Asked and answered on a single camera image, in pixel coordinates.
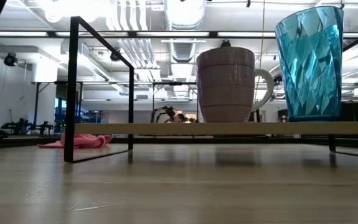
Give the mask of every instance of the security camera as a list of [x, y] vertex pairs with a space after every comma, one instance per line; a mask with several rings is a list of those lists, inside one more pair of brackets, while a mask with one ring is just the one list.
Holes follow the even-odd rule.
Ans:
[[[121, 52], [121, 49], [116, 49], [116, 51], [118, 52], [118, 53], [120, 53]], [[121, 59], [119, 59], [115, 54], [113, 54], [113, 53], [111, 53], [111, 56], [110, 56], [110, 58], [111, 58], [111, 60], [113, 61], [113, 62], [119, 62]]]
[[18, 64], [16, 53], [7, 53], [7, 57], [4, 59], [4, 64], [10, 67], [14, 67]]

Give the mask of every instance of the pink mug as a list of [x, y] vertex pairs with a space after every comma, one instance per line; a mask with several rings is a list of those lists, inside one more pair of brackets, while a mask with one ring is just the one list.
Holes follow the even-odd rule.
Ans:
[[[253, 102], [255, 76], [267, 84], [262, 100]], [[274, 90], [266, 70], [255, 69], [255, 55], [240, 47], [208, 50], [197, 58], [198, 100], [205, 122], [243, 123], [252, 111], [261, 108]]]

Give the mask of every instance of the light wood surface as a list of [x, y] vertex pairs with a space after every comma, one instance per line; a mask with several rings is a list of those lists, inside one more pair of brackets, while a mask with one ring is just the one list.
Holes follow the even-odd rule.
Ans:
[[358, 134], [358, 122], [75, 124], [87, 134]]
[[135, 144], [80, 164], [62, 151], [0, 149], [0, 223], [358, 224], [358, 157], [326, 146]]

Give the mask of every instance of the fluorescent light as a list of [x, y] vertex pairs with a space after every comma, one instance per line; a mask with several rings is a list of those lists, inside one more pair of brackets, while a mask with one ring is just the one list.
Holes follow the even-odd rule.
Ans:
[[127, 32], [98, 32], [102, 37], [127, 37]]
[[191, 100], [183, 100], [183, 99], [169, 99], [169, 100], [156, 100], [155, 103], [165, 103], [165, 102], [188, 102]]
[[206, 43], [206, 40], [174, 40], [174, 39], [170, 39], [170, 40], [161, 40], [161, 43], [189, 43], [189, 44], [196, 44], [196, 43]]
[[274, 32], [218, 32], [218, 37], [275, 37]]
[[56, 32], [55, 34], [59, 37], [69, 37], [70, 32]]
[[[120, 85], [129, 85], [129, 82], [111, 82], [112, 85], [120, 84]], [[152, 82], [135, 82], [135, 85], [152, 85]]]
[[138, 72], [139, 70], [141, 70], [141, 71], [153, 71], [153, 70], [161, 71], [161, 67], [159, 67], [159, 68], [136, 68], [134, 71]]
[[109, 82], [84, 82], [84, 85], [109, 85]]
[[83, 99], [82, 101], [108, 101], [108, 100], [96, 100], [96, 99], [91, 100], [91, 99]]
[[138, 37], [208, 37], [209, 32], [199, 31], [157, 31], [157, 32], [143, 32], [137, 31]]
[[343, 33], [343, 37], [358, 38], [358, 32], [345, 32], [345, 33]]
[[5, 31], [0, 31], [0, 37], [3, 36], [7, 36], [7, 37], [12, 37], [12, 36], [19, 36], [19, 37], [47, 37], [47, 33], [46, 32], [5, 32]]
[[[70, 32], [56, 32], [59, 37], [69, 37]], [[127, 37], [127, 32], [98, 32], [102, 37]], [[79, 37], [92, 37], [89, 32], [79, 32]]]

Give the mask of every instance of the red object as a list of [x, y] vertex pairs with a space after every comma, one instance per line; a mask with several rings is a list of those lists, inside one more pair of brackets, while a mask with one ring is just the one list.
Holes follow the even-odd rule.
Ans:
[[[96, 137], [91, 134], [75, 134], [73, 137], [73, 148], [101, 148], [104, 147], [106, 144], [110, 143], [111, 139], [112, 137], [109, 135]], [[64, 148], [65, 133], [61, 136], [60, 141], [37, 146], [41, 148]]]

